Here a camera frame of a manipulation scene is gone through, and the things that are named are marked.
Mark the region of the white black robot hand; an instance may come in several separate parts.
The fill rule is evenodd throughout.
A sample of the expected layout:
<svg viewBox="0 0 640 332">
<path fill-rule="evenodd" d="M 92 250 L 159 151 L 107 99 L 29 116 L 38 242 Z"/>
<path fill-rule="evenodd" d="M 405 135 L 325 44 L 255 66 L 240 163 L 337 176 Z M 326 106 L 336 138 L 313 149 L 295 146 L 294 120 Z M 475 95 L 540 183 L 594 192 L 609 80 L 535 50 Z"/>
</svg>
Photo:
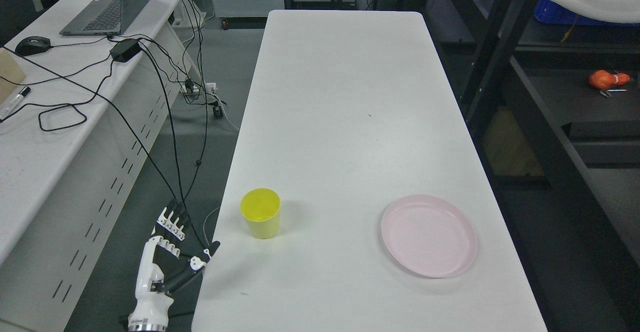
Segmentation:
<svg viewBox="0 0 640 332">
<path fill-rule="evenodd" d="M 128 332 L 164 332 L 169 326 L 169 307 L 173 294 L 205 271 L 221 243 L 213 241 L 199 254 L 183 261 L 183 268 L 167 277 L 172 262 L 181 262 L 186 229 L 191 225 L 185 205 L 176 199 L 162 209 L 150 238 L 144 244 L 135 280 L 134 311 L 128 316 Z"/>
</svg>

